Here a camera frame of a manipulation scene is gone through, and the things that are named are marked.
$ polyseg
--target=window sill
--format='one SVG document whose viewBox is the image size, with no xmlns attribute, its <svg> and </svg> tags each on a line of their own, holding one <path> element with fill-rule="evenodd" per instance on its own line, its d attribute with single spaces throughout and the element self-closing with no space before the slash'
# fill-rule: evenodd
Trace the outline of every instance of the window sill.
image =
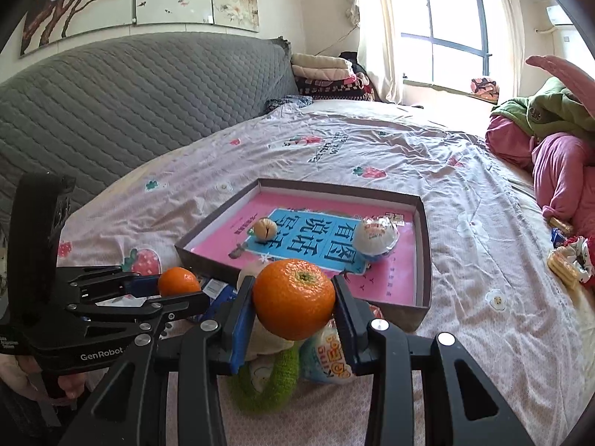
<svg viewBox="0 0 595 446">
<path fill-rule="evenodd" d="M 444 87 L 443 85 L 431 84 L 428 82 L 417 82 L 415 80 L 408 80 L 408 79 L 404 79 L 403 83 L 404 83 L 404 85 L 411 85 L 412 87 L 426 87 L 426 88 L 430 88 L 430 89 L 437 90 L 437 91 L 444 91 L 444 92 L 448 92 L 450 94 L 455 94 L 457 96 L 466 96 L 466 97 L 476 98 L 477 100 L 487 102 L 494 106 L 498 105 L 498 103 L 494 102 L 493 100 L 488 100 L 486 98 L 476 96 L 475 94 L 472 94 L 471 92 L 465 92 L 465 91 L 457 90 L 457 89 L 450 88 L 450 87 Z"/>
</svg>

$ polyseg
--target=round beige ball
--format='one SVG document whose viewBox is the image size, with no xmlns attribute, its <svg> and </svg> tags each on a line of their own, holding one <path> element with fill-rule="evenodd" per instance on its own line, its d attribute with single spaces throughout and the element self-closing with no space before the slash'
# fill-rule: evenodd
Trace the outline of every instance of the round beige ball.
<svg viewBox="0 0 595 446">
<path fill-rule="evenodd" d="M 253 229 L 259 241 L 270 241 L 277 235 L 277 224 L 270 218 L 260 218 L 254 223 Z"/>
</svg>

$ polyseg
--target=green fuzzy toy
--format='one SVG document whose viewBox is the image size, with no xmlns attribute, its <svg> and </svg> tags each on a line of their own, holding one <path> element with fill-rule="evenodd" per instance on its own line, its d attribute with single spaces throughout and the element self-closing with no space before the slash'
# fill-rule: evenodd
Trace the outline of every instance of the green fuzzy toy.
<svg viewBox="0 0 595 446">
<path fill-rule="evenodd" d="M 262 414 L 284 406 L 293 394 L 299 377 L 299 346 L 276 354 L 273 371 L 262 392 L 252 385 L 250 365 L 244 364 L 229 379 L 231 396 L 241 411 Z"/>
</svg>

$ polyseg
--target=bed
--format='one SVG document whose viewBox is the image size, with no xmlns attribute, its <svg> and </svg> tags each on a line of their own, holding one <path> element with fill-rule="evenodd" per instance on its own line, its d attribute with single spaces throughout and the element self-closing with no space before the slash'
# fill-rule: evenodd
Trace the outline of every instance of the bed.
<svg viewBox="0 0 595 446">
<path fill-rule="evenodd" d="M 2 172 L 4 220 L 20 172 L 76 169 L 84 177 L 75 192 L 81 208 L 63 230 L 58 265 L 133 264 L 149 274 L 178 265 L 174 243 L 255 178 L 420 195 L 433 295 L 416 333 L 454 333 L 534 442 L 562 443 L 595 392 L 595 314 L 590 295 L 569 295 L 545 266 L 549 230 L 531 177 L 492 156 L 481 139 L 430 122 L 420 109 L 320 101 L 265 114 L 267 98 L 295 93 L 289 55 L 283 40 L 143 35 L 66 52 L 9 80 L 0 87 L 0 135 L 8 136 L 0 159 L 10 164 Z M 210 115 L 219 120 L 202 132 Z M 48 139 L 34 140 L 36 132 Z M 82 153 L 83 136 L 100 151 Z M 356 172 L 365 167 L 377 172 Z M 504 310 L 486 299 L 495 290 Z M 414 381 L 422 444 L 421 384 Z M 230 445 L 363 444 L 367 378 L 341 387 L 302 383 L 286 408 L 260 418 L 240 414 L 225 380 L 220 386 Z M 171 445 L 175 397 L 172 375 Z M 571 441 L 565 444 L 580 444 Z"/>
</svg>

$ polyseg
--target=window frame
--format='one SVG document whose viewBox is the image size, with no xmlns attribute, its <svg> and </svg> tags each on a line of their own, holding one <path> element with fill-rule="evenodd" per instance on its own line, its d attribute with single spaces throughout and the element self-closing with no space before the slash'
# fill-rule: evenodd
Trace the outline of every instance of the window frame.
<svg viewBox="0 0 595 446">
<path fill-rule="evenodd" d="M 428 9 L 428 17 L 430 19 L 430 36 L 415 35 L 411 33 L 401 33 L 401 37 L 416 38 L 418 40 L 429 41 L 431 44 L 442 45 L 455 50 L 461 50 L 462 52 L 472 53 L 473 55 L 480 56 L 483 58 L 483 75 L 490 75 L 490 57 L 488 41 L 487 41 L 487 25 L 486 25 L 486 11 L 484 9 L 483 0 L 477 1 L 477 12 L 480 18 L 480 31 L 481 31 L 481 49 L 475 49 L 460 43 L 456 43 L 450 40 L 442 40 L 441 38 L 434 37 L 434 25 L 432 24 L 432 7 L 430 0 L 426 0 L 426 6 Z M 432 83 L 434 82 L 434 46 L 432 45 Z"/>
</svg>

